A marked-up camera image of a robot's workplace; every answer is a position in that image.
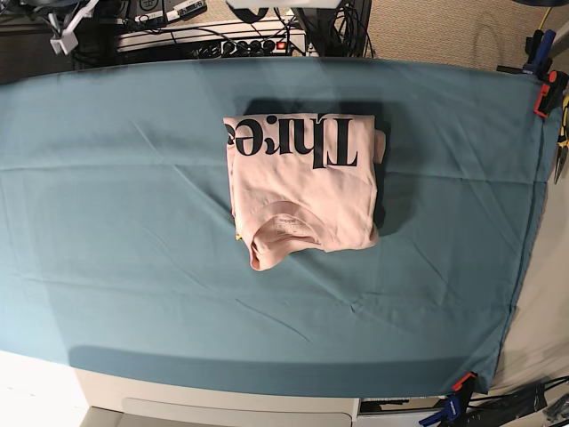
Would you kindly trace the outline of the orange blue clamp lower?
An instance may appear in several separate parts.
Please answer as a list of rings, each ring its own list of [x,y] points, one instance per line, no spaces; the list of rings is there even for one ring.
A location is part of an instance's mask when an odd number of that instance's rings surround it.
[[[454,386],[453,391],[444,399],[442,409],[419,421],[420,426],[454,426],[454,423],[466,414],[469,402],[477,383],[477,374],[465,374]]]

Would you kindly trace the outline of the pink T-shirt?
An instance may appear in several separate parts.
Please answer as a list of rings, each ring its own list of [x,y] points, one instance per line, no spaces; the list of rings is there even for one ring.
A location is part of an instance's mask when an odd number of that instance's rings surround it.
[[[294,252],[374,246],[375,167],[386,135],[368,115],[224,117],[236,238],[254,270]]]

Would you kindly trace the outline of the yellow handled pliers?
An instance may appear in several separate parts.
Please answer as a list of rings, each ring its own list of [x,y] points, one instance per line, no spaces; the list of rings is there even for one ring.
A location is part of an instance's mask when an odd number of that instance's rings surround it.
[[[554,169],[554,183],[557,184],[564,171],[568,159],[568,95],[565,95],[562,102],[562,120],[560,133],[557,138],[557,157]]]

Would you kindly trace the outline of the blue black clamp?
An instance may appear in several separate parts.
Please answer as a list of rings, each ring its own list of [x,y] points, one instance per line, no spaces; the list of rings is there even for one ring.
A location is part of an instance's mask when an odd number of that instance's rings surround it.
[[[549,57],[549,54],[556,35],[557,33],[551,29],[546,31],[542,31],[541,29],[535,30],[533,35],[527,37],[525,40],[525,54],[527,55],[527,59],[524,65],[521,68],[499,65],[496,70],[498,72],[514,75],[533,75],[541,81],[546,81],[552,64],[552,59]]]

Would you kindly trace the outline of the teal table cloth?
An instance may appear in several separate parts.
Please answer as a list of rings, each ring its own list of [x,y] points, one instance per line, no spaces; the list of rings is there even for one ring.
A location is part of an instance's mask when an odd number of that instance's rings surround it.
[[[1,347],[126,378],[289,396],[487,391],[562,113],[525,75],[240,58],[1,88]],[[373,117],[376,246],[250,267],[224,117]]]

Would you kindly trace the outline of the white power strip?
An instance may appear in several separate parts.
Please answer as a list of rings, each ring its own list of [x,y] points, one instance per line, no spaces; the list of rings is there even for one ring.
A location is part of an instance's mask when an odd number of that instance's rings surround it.
[[[236,41],[222,40],[213,47],[215,57],[284,57],[305,56],[304,37],[296,40],[291,36],[268,39],[246,38]]]

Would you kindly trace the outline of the orange black clamp upper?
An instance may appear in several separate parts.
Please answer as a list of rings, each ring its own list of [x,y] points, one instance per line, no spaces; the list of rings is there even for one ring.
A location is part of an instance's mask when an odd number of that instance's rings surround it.
[[[534,112],[546,118],[550,112],[563,99],[568,84],[568,75],[561,71],[551,71],[541,85],[541,89],[534,106]]]

